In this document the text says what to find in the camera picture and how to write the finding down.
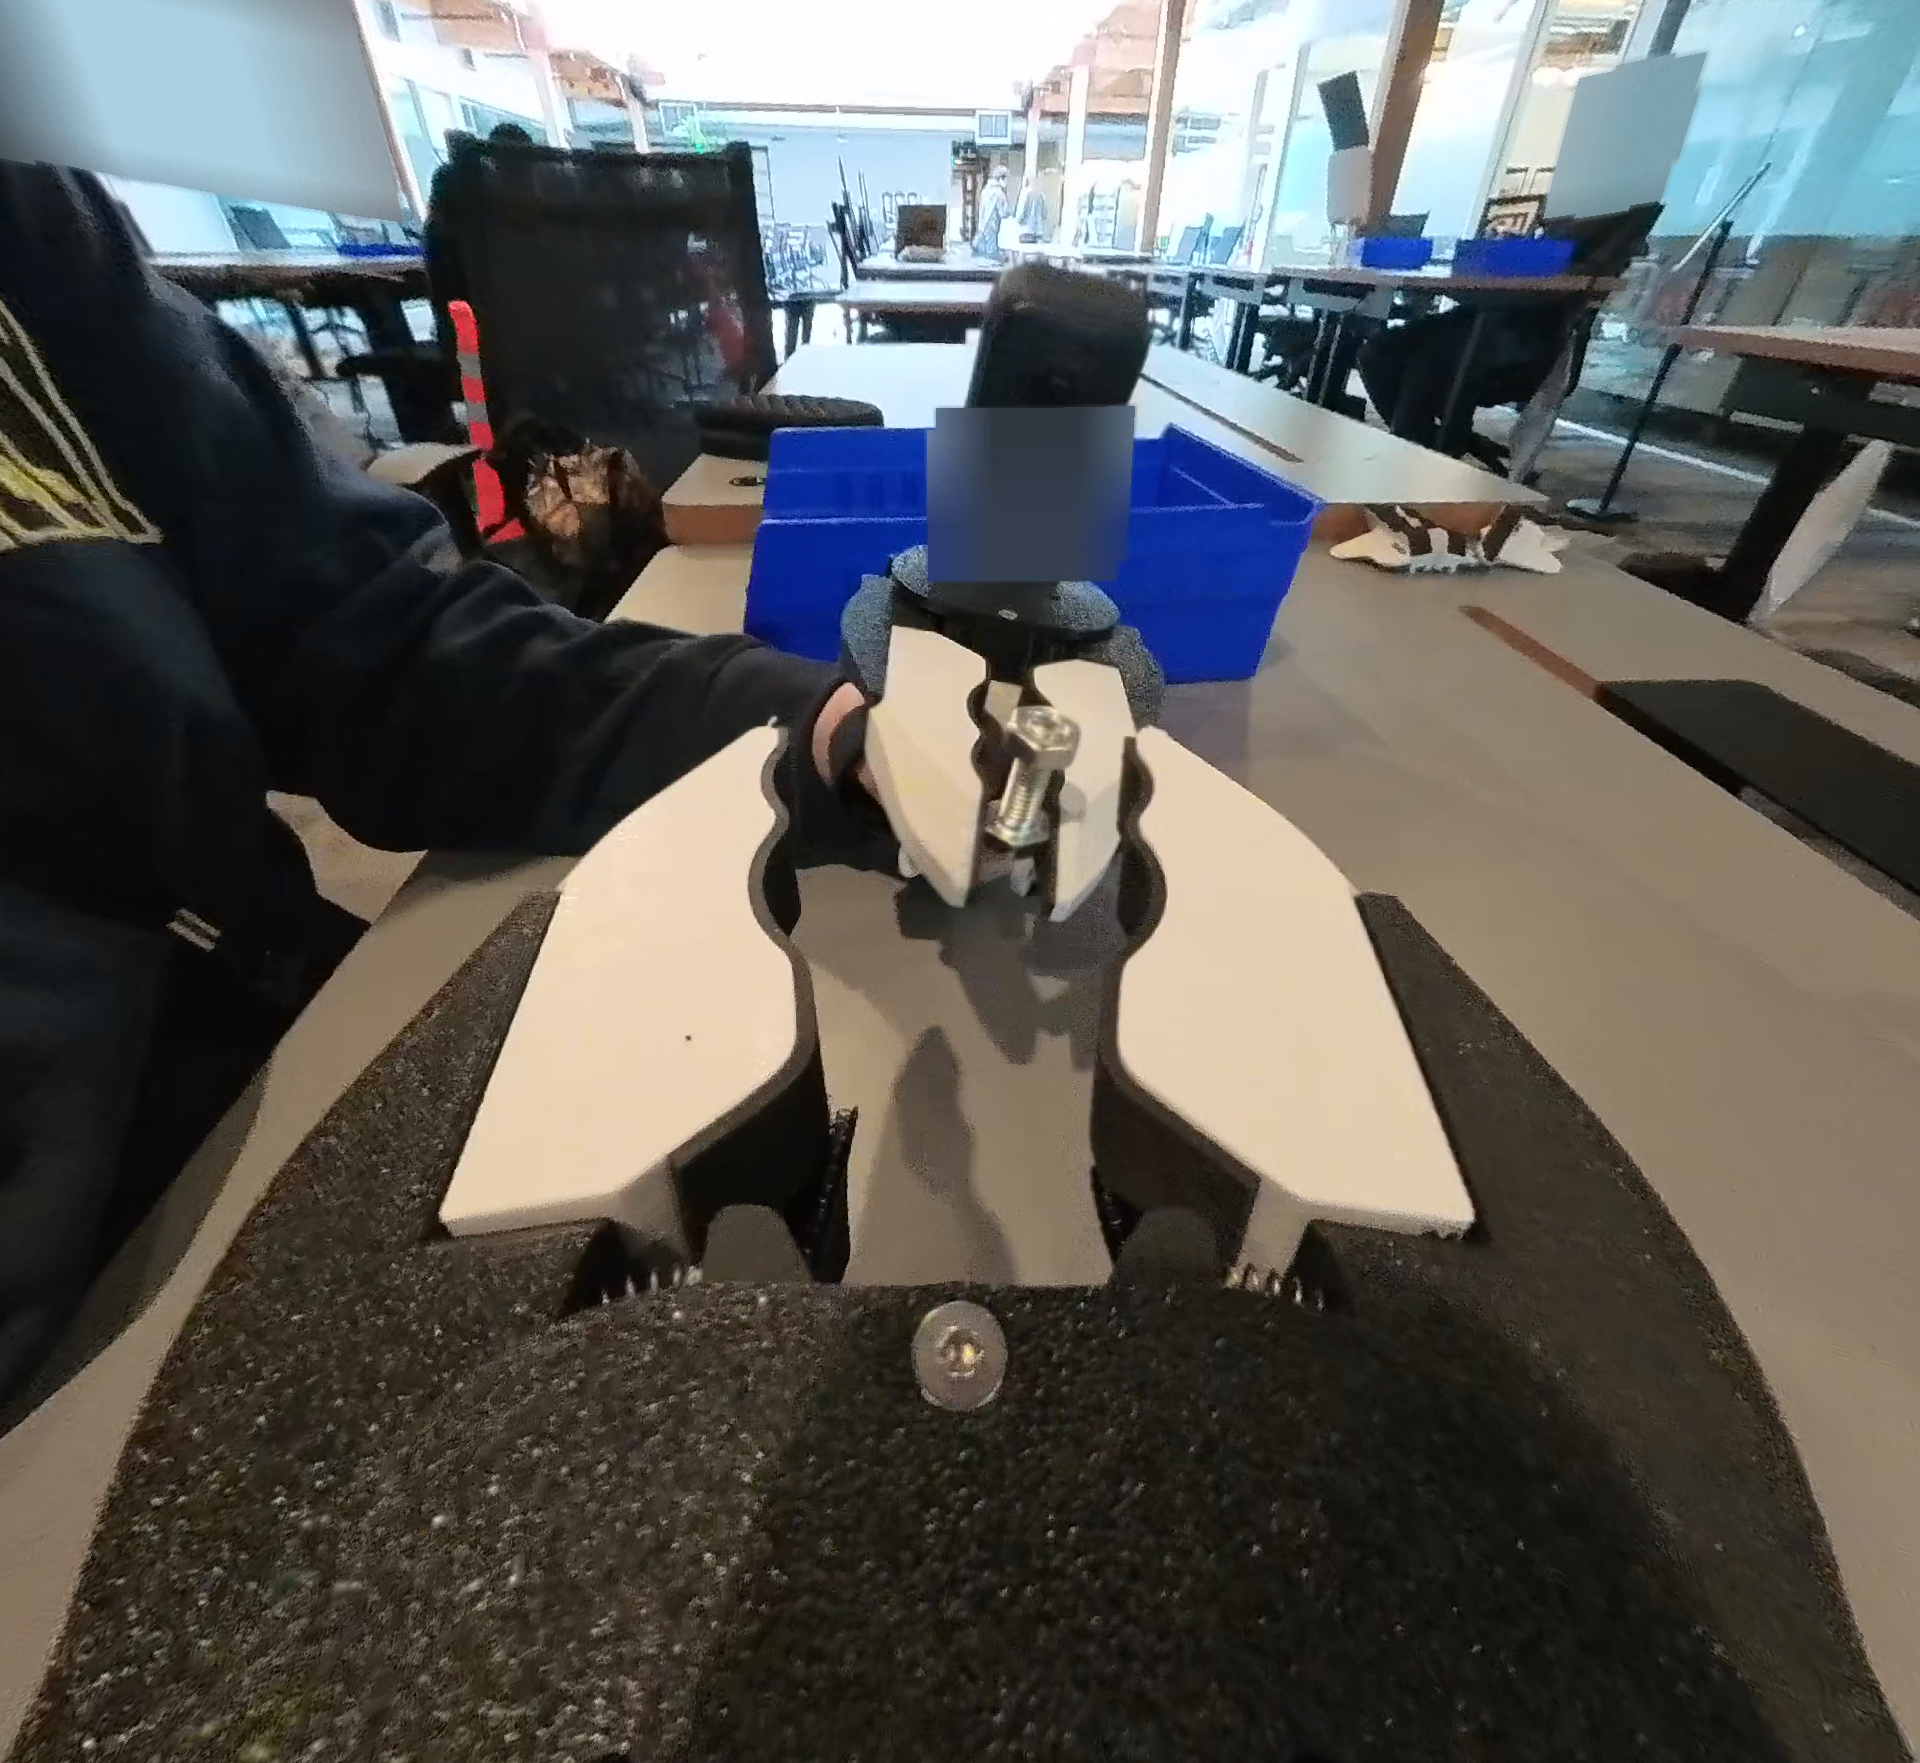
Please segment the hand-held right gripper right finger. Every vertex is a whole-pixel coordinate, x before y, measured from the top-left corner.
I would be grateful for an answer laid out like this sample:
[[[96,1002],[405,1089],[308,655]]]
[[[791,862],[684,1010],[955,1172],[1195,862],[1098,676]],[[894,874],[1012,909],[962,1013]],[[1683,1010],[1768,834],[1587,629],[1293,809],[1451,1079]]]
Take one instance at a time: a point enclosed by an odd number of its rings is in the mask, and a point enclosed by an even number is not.
[[[1283,1275],[1324,1229],[1469,1239],[1469,1182],[1345,874],[1159,726],[1123,754],[1117,836],[1092,1058],[1109,1255],[1162,1214],[1198,1222],[1229,1275]]]

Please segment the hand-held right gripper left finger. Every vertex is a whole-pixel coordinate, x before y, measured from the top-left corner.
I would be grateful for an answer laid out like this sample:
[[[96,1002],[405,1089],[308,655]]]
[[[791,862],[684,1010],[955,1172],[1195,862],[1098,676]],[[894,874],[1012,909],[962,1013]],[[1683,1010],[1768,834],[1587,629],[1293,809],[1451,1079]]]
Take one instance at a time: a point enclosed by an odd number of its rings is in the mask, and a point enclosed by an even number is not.
[[[450,1239],[611,1226],[698,1262],[733,1208],[841,1273],[841,1117],[793,942],[787,735],[763,724],[578,860],[440,1205]]]

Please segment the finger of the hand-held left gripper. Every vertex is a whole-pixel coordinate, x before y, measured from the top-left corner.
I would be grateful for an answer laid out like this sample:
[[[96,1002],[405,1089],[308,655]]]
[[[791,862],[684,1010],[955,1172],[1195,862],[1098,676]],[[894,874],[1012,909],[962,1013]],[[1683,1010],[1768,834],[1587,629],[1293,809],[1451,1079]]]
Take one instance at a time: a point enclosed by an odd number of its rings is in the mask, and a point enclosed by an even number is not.
[[[1138,724],[1121,673],[1101,663],[1042,666],[1042,701],[1077,726],[1056,802],[1048,884],[1050,918],[1066,923],[1116,860],[1125,753]]]
[[[908,876],[962,909],[986,840],[986,658],[936,629],[894,624],[868,714],[868,770]]]

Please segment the silver hex bolt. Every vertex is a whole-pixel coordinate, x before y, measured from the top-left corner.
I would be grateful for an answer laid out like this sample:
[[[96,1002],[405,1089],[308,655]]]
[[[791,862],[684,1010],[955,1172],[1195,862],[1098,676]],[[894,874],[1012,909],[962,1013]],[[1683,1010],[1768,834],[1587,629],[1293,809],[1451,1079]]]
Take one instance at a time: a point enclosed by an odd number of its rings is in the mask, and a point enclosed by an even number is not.
[[[1046,704],[1015,706],[1004,726],[1004,779],[996,805],[1002,799],[1046,800],[1048,806],[1059,779],[1071,766],[1082,742],[1079,724],[1064,709]]]

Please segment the blue plastic bin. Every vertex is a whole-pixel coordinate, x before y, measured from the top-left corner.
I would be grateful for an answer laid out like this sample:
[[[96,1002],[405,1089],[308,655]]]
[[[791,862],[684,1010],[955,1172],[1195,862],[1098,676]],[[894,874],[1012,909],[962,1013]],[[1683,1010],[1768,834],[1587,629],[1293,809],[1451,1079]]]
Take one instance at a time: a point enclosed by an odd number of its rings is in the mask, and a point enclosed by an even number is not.
[[[846,605],[929,535],[930,430],[782,430],[773,438],[743,629],[815,661]],[[1213,439],[1134,446],[1127,551],[1099,581],[1168,682],[1249,679],[1324,505]]]

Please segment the person's left forearm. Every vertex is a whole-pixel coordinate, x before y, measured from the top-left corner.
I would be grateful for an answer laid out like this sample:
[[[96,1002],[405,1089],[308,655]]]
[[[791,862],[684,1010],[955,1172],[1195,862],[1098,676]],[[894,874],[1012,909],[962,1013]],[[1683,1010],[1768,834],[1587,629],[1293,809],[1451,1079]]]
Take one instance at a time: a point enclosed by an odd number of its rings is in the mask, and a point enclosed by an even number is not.
[[[738,633],[591,624],[424,545],[279,568],[257,668],[279,790],[390,851],[581,855],[830,671]]]

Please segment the person's left hand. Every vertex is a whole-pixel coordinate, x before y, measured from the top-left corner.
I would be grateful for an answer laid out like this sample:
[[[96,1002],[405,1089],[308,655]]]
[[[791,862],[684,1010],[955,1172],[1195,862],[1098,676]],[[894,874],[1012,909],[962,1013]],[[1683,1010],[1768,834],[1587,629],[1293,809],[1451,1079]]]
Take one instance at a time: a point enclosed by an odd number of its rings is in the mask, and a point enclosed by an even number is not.
[[[793,719],[781,761],[794,870],[900,874],[900,839],[868,766],[869,697],[838,679]]]

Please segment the light wooden desk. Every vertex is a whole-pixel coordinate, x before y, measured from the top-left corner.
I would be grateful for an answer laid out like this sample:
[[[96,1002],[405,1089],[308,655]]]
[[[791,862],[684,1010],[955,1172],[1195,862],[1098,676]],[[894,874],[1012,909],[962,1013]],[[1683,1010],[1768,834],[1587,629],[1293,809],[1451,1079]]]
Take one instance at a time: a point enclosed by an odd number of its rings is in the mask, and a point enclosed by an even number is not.
[[[964,400],[972,356],[972,347],[814,343],[781,366],[775,390],[865,400],[891,430],[923,430],[936,408]],[[1474,533],[1499,505],[1546,503],[1540,489],[1167,347],[1148,352],[1134,408],[1140,435],[1182,427],[1314,491],[1324,503],[1317,543],[1354,537],[1364,505],[1415,507]],[[698,455],[666,489],[666,540],[748,549],[763,514],[763,469]]]

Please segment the white and black crumpled object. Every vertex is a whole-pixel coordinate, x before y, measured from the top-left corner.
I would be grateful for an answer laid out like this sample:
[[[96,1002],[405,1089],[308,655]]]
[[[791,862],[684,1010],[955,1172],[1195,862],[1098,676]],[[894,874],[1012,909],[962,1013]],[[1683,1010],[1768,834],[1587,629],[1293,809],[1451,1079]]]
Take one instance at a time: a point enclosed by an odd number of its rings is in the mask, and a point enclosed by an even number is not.
[[[1553,577],[1564,568],[1571,533],[1518,503],[1379,503],[1331,543],[1331,561],[1388,574],[1474,574],[1517,570]]]

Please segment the black mesh office chair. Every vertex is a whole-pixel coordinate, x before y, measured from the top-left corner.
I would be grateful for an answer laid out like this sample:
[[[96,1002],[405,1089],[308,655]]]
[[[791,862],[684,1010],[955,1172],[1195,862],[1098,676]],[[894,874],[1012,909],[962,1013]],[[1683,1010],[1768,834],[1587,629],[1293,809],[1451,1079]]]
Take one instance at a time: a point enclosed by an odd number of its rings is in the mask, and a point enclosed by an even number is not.
[[[635,453],[668,489],[698,455],[763,461],[782,430],[881,430],[865,404],[769,393],[773,296],[750,152],[566,149],[455,135],[428,191],[428,296],[450,375],[450,301],[483,338],[492,442],[510,420]],[[466,556],[479,540],[473,466],[434,482]]]

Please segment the black desk mat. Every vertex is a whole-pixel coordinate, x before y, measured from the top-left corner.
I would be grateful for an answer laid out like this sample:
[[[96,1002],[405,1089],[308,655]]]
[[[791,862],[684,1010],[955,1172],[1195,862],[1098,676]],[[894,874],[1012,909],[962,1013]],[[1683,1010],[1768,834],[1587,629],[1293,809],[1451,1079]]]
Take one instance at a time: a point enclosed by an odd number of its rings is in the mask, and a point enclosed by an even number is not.
[[[1918,892],[1918,766],[1750,682],[1602,682],[1598,704],[1722,790],[1752,790],[1886,881]]]

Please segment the orange traffic cone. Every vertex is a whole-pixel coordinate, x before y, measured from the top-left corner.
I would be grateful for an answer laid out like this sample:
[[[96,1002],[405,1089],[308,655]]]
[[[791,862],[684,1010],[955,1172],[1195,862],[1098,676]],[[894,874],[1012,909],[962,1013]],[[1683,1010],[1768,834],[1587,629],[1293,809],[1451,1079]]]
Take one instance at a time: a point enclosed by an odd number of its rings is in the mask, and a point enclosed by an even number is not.
[[[466,408],[468,446],[474,452],[473,488],[479,540],[487,549],[514,524],[507,497],[492,464],[492,421],[483,366],[483,338],[473,304],[466,298],[449,303],[455,328],[461,396]]]

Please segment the person's torso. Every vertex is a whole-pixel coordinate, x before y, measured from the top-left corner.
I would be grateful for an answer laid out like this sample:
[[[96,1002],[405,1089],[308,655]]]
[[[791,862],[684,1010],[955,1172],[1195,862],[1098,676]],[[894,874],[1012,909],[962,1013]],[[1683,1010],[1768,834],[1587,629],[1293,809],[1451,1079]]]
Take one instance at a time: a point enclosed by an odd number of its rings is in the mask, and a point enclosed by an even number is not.
[[[91,178],[5,163],[5,1421],[366,923],[271,790],[277,628],[443,520],[316,442]]]

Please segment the white whiteboard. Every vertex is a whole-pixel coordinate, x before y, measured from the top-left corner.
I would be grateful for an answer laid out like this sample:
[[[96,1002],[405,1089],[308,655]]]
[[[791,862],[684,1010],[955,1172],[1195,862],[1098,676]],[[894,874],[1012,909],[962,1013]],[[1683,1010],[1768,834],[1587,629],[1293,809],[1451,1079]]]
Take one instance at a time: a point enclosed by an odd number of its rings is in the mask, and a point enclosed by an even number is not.
[[[1548,220],[1661,204],[1692,125],[1704,52],[1661,55],[1587,74],[1571,93]]]

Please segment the wooden side table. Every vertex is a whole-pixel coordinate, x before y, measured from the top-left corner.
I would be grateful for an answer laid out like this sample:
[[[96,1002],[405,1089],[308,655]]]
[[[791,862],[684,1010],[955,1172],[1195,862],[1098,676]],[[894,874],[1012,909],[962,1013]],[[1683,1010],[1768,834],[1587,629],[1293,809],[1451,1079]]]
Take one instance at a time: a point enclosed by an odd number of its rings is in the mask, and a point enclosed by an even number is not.
[[[1713,616],[1744,624],[1768,577],[1818,491],[1837,480],[1854,444],[1918,447],[1918,332],[1886,327],[1683,324],[1672,347],[1725,354],[1737,372],[1722,396],[1730,416],[1794,427],[1788,453],[1710,584],[1696,598]]]

